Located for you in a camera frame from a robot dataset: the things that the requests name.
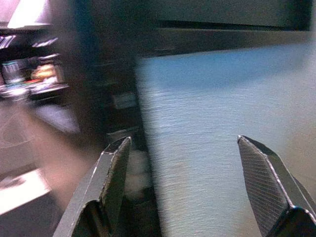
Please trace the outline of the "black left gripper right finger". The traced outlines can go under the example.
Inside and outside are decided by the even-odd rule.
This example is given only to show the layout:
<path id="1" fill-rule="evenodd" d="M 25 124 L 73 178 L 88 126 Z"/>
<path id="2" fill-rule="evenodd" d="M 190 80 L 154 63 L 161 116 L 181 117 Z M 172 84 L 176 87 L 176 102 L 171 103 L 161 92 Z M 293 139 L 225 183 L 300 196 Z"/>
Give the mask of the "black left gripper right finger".
<path id="1" fill-rule="evenodd" d="M 247 136 L 237 139 L 245 188 L 263 237 L 314 237 L 316 203 L 282 159 Z"/>

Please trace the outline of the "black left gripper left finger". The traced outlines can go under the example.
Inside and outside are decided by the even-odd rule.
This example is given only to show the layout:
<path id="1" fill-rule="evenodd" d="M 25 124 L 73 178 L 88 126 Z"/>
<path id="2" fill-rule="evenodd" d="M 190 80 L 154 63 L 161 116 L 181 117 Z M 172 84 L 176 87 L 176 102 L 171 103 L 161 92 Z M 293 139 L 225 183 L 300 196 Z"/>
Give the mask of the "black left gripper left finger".
<path id="1" fill-rule="evenodd" d="M 76 187 L 55 237 L 110 237 L 124 195 L 131 137 L 111 143 Z"/>

